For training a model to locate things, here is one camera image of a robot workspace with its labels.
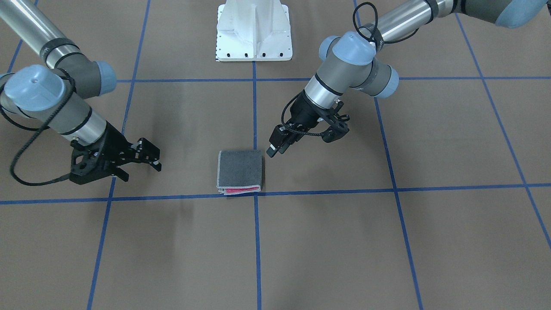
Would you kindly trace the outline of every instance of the white base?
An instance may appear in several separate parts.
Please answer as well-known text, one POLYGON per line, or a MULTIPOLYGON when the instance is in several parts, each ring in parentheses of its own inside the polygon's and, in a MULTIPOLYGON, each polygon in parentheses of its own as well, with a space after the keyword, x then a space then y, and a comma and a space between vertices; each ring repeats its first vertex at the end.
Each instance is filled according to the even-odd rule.
MULTIPOLYGON (((218 7, 218 20, 226 5, 218 7)), ((289 25, 289 8, 283 5, 283 12, 287 17, 285 21, 289 25)), ((250 27, 256 28, 257 14, 251 9, 249 16, 250 27)), ((291 44, 290 31, 272 32, 267 38, 242 38, 235 31, 217 31, 216 61, 285 61, 293 58, 293 46, 291 44)))

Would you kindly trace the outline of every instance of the blue joint cover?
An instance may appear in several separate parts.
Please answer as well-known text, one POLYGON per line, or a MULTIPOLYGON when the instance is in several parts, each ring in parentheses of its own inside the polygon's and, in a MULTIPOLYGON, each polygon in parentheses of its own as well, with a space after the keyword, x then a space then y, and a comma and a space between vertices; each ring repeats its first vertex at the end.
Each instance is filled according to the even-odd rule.
POLYGON ((536 17, 547 0, 512 0, 495 21, 497 26, 518 28, 536 17))
POLYGON ((390 67, 390 79, 388 80, 388 84, 386 84, 386 87, 376 96, 375 98, 388 98, 390 95, 392 95, 396 89, 398 88, 398 84, 400 83, 400 76, 398 75, 398 72, 394 70, 394 68, 390 67))
POLYGON ((321 61, 325 61, 327 58, 327 52, 329 52, 329 46, 333 43, 333 41, 335 41, 335 39, 338 38, 340 38, 340 36, 332 35, 328 36, 323 42, 321 42, 320 50, 318 51, 321 61))
POLYGON ((365 66, 373 61, 377 51, 358 33, 349 31, 335 44, 333 54, 351 65, 365 66))
POLYGON ((100 69, 101 89, 99 96, 107 94, 115 90, 117 87, 117 75, 115 70, 105 61, 96 61, 100 69))
POLYGON ((16 106, 27 111, 44 111, 58 104, 65 94, 63 80, 50 69, 32 65, 14 74, 4 92, 16 106))

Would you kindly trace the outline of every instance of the folded cloth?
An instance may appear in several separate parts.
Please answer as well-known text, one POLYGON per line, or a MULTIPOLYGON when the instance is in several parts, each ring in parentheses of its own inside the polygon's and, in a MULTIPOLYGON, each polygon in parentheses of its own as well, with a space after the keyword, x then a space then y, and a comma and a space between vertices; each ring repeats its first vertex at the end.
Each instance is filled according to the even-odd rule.
POLYGON ((260 191, 262 151, 220 151, 216 187, 224 195, 260 191))

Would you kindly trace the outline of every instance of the white plastic stand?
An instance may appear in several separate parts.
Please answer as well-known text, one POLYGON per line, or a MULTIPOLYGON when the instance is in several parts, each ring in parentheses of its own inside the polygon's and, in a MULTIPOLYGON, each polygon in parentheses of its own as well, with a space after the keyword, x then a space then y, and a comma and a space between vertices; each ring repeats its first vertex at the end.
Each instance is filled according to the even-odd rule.
POLYGON ((227 0, 218 7, 217 61, 282 61, 293 56, 289 8, 280 0, 227 0))

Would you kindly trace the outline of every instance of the gray towel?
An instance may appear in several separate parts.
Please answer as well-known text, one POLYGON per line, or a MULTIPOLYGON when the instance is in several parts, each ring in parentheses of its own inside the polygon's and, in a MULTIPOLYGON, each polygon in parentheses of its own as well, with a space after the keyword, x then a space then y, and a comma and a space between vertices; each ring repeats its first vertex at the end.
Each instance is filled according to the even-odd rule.
POLYGON ((218 191, 237 195, 260 191, 262 151, 220 151, 218 153, 218 191))

